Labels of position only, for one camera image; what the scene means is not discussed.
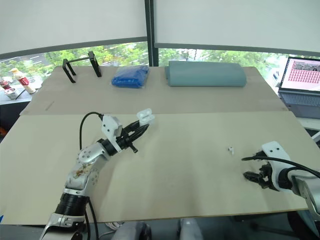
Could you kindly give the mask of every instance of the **blue plastic bag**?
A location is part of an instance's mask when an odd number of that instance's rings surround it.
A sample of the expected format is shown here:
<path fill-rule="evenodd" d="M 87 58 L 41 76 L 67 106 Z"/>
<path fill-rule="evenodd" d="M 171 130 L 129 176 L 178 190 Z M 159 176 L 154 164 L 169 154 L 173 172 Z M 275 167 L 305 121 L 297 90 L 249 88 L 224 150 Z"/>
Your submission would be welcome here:
<path fill-rule="evenodd" d="M 121 88 L 139 89 L 145 85 L 148 72 L 148 66 L 119 67 L 111 83 Z"/>

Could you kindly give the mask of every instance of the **laptop screen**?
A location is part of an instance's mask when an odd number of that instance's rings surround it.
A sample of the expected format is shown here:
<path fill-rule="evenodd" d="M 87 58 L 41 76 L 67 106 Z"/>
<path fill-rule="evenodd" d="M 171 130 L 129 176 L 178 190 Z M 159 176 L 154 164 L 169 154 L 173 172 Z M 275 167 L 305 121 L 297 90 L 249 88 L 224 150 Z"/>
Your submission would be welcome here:
<path fill-rule="evenodd" d="M 320 60 L 289 57 L 280 87 L 320 92 Z"/>

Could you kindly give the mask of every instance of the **white roller shade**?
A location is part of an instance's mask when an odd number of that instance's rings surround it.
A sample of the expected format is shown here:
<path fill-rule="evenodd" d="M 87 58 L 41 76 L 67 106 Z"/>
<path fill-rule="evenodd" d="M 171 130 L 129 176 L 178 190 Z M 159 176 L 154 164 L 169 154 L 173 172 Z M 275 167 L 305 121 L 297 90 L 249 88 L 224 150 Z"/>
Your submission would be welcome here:
<path fill-rule="evenodd" d="M 144 0 L 0 0 L 0 54 L 145 36 Z"/>
<path fill-rule="evenodd" d="M 320 55 L 320 0 L 155 0 L 154 9 L 156 47 L 184 44 Z"/>

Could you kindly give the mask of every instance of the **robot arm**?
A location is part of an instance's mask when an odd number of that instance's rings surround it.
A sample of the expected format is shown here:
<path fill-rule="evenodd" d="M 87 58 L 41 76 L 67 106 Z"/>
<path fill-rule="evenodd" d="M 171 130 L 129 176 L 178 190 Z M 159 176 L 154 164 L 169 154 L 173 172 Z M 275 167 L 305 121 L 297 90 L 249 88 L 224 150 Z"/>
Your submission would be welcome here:
<path fill-rule="evenodd" d="M 133 141 L 138 139 L 153 122 L 151 109 L 138 113 L 138 121 L 125 128 L 113 116 L 102 116 L 102 132 L 107 139 L 81 149 L 76 157 L 76 164 L 68 174 L 60 203 L 51 214 L 40 240 L 81 240 L 85 221 L 86 205 L 98 182 L 99 172 L 111 156 L 123 149 L 138 150 Z"/>
<path fill-rule="evenodd" d="M 282 146 L 272 141 L 262 145 L 262 151 L 255 156 L 242 160 L 266 160 L 267 164 L 259 170 L 243 175 L 251 182 L 258 183 L 263 189 L 270 188 L 280 192 L 293 192 L 305 199 L 313 220 L 320 221 L 320 173 L 301 164 L 292 162 Z"/>

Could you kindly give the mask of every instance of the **laptop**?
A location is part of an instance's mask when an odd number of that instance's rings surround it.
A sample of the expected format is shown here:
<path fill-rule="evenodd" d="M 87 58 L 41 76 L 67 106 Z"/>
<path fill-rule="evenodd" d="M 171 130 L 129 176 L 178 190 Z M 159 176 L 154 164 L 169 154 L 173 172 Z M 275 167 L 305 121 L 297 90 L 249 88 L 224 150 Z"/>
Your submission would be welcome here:
<path fill-rule="evenodd" d="M 296 117 L 320 119 L 320 59 L 289 57 L 278 94 Z"/>

